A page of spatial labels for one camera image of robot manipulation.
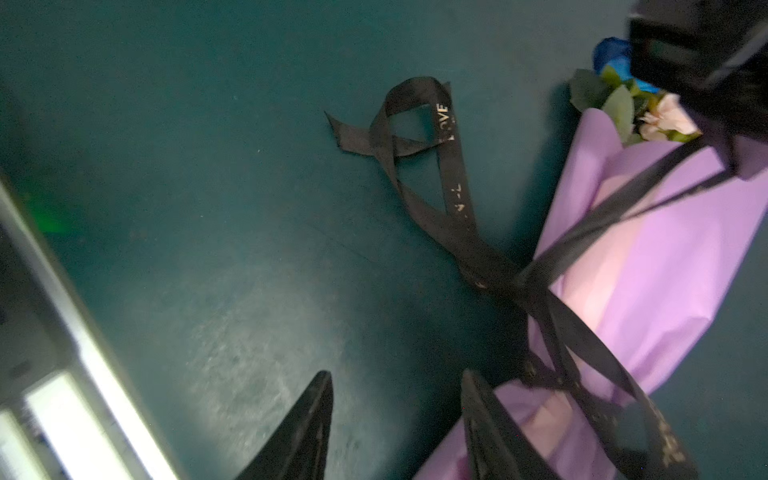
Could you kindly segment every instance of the flower bouquet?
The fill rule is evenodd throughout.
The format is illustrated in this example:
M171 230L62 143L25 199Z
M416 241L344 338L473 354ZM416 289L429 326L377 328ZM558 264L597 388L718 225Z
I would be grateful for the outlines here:
M630 53L626 40L601 41L592 55L594 70L580 68L569 82L571 104L581 112L599 108L607 113L624 146L642 141L687 142L701 135L678 95L632 77Z

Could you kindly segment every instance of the green table surface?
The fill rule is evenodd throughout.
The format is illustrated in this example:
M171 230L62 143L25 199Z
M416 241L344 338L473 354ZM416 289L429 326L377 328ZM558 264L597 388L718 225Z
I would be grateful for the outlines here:
M565 81L629 6L2 0L0 166L190 478L234 477L318 369L326 477L406 478L462 369L506 380L521 338L323 111L367 125L394 84L451 81L481 235L524 263L578 120ZM433 158L401 175L442 203ZM766 240L655 396L704 478L768 475Z

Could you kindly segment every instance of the blue flower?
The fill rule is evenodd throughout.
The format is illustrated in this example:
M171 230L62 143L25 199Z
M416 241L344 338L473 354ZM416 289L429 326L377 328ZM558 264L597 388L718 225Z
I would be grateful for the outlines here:
M600 74L605 65L610 65L619 74L622 81L629 80L632 78L629 72L629 59L631 55L632 45L630 42L616 37L604 38L592 52L594 72ZM658 87L654 87L642 80L637 80L637 86L641 90L649 91L652 94L659 91Z

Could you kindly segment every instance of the purple wrapping paper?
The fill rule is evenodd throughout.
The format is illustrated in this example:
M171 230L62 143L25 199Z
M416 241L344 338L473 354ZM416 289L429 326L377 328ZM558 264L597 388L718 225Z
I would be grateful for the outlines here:
M536 254L549 247L591 208L612 177L631 177L678 144L644 142L623 149L611 119L584 112L554 196ZM658 187L663 199L721 170L712 148L674 170ZM734 179L714 190L648 214L621 267L595 332L648 393L669 378L712 323L768 204L768 171L745 182ZM563 279L551 286L563 292ZM529 322L529 345L548 360L538 327ZM624 405L629 397L588 366L584 385ZM499 386L496 395L512 418L524 425L551 396L519 381ZM615 468L581 410L573 410L564 435L552 445L549 464L565 480L613 478ZM414 477L415 480L470 480L462 421L459 420Z

